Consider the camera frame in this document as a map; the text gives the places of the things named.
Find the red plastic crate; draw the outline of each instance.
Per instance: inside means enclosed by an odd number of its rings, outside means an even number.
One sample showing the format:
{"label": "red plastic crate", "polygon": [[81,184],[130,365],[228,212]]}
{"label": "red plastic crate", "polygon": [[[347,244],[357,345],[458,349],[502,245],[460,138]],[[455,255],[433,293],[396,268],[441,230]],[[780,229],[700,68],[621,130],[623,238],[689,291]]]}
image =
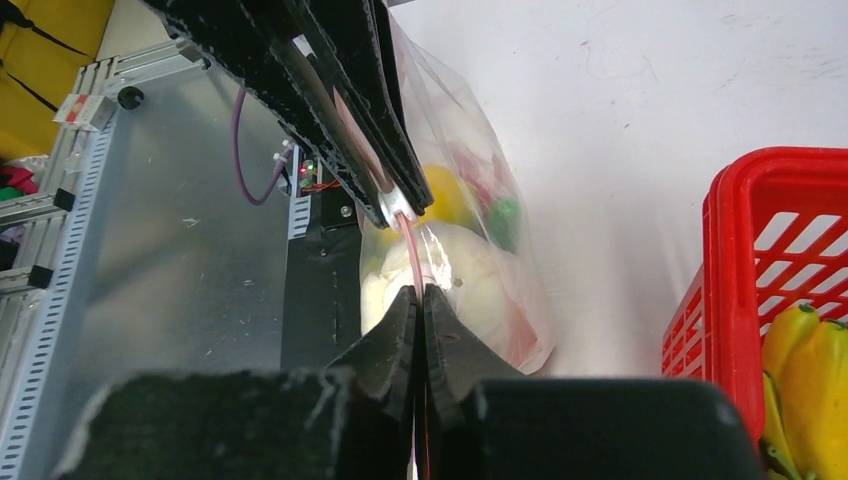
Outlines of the red plastic crate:
{"label": "red plastic crate", "polygon": [[663,337],[662,371],[716,383],[756,440],[771,320],[802,302],[848,315],[848,150],[749,153],[713,180],[703,217],[704,264]]}

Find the yellow ball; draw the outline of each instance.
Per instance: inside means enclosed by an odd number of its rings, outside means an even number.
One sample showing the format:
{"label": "yellow ball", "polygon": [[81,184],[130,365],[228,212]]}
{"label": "yellow ball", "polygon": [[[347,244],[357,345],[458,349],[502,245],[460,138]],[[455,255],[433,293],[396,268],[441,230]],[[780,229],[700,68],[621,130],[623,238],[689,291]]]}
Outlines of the yellow ball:
{"label": "yellow ball", "polygon": [[419,223],[438,220],[470,227],[474,215],[468,208],[462,192],[462,179],[454,175],[449,168],[439,165],[426,165],[423,170],[430,190],[433,191],[433,204],[424,211]]}
{"label": "yellow ball", "polygon": [[[473,230],[476,225],[474,214],[462,192],[461,185],[465,182],[458,178],[451,169],[440,165],[425,165],[422,170],[427,183],[430,185],[430,190],[433,192],[433,204],[424,210],[424,215],[414,226],[437,220]],[[374,231],[376,231],[375,247],[378,252],[388,250],[402,236],[390,228],[381,230],[370,224],[366,226],[363,233],[373,235],[375,234]]]}

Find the banana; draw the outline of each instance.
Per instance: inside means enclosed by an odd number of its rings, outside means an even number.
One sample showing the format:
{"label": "banana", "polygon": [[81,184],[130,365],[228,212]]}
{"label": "banana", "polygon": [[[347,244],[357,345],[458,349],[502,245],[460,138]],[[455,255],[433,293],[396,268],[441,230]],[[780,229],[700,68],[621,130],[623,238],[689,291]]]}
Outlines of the banana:
{"label": "banana", "polygon": [[786,357],[819,324],[815,308],[801,304],[775,317],[763,339],[763,370],[780,385]]}
{"label": "banana", "polygon": [[798,470],[848,479],[848,325],[818,324],[789,355],[775,385]]}
{"label": "banana", "polygon": [[780,418],[780,400],[777,395],[777,389],[774,386],[771,376],[766,372],[763,372],[763,397],[765,398],[766,414],[766,429],[763,432],[763,439],[783,454],[783,458],[789,463],[785,467],[787,469],[791,467],[791,470],[794,470],[795,463],[792,460],[792,452],[789,450],[789,444],[786,442],[786,434],[783,431],[783,420]]}

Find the white plush toy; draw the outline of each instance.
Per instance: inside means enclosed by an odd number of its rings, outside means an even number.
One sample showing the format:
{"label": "white plush toy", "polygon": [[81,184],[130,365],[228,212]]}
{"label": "white plush toy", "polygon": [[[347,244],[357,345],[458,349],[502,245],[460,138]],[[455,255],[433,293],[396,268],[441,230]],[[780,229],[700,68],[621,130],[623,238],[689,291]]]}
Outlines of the white plush toy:
{"label": "white plush toy", "polygon": [[[439,286],[459,320],[501,358],[524,373],[538,370],[553,349],[549,333],[539,331],[547,330],[548,310],[518,258],[457,225],[432,221],[414,234],[424,282]],[[362,283],[363,335],[405,285],[412,285],[412,268],[401,240]]]}

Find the red object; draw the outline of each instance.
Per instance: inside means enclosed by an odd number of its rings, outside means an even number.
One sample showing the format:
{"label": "red object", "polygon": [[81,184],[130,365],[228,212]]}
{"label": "red object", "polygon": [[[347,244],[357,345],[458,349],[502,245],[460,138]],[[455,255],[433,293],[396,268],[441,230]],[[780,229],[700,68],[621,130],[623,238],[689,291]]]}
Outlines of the red object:
{"label": "red object", "polygon": [[68,113],[68,117],[66,121],[68,123],[74,123],[76,121],[79,112],[82,111],[83,105],[85,105],[85,101],[88,99],[88,95],[80,95],[77,97],[76,102],[74,102],[73,106],[71,106],[71,111]]}
{"label": "red object", "polygon": [[662,371],[716,383],[756,442],[763,327],[802,302],[848,314],[848,150],[749,153],[713,180],[703,220],[704,264],[663,336]]}
{"label": "red object", "polygon": [[21,167],[0,167],[0,174],[9,175],[7,187],[15,187],[24,195],[38,193],[38,185],[32,181],[32,172]]}

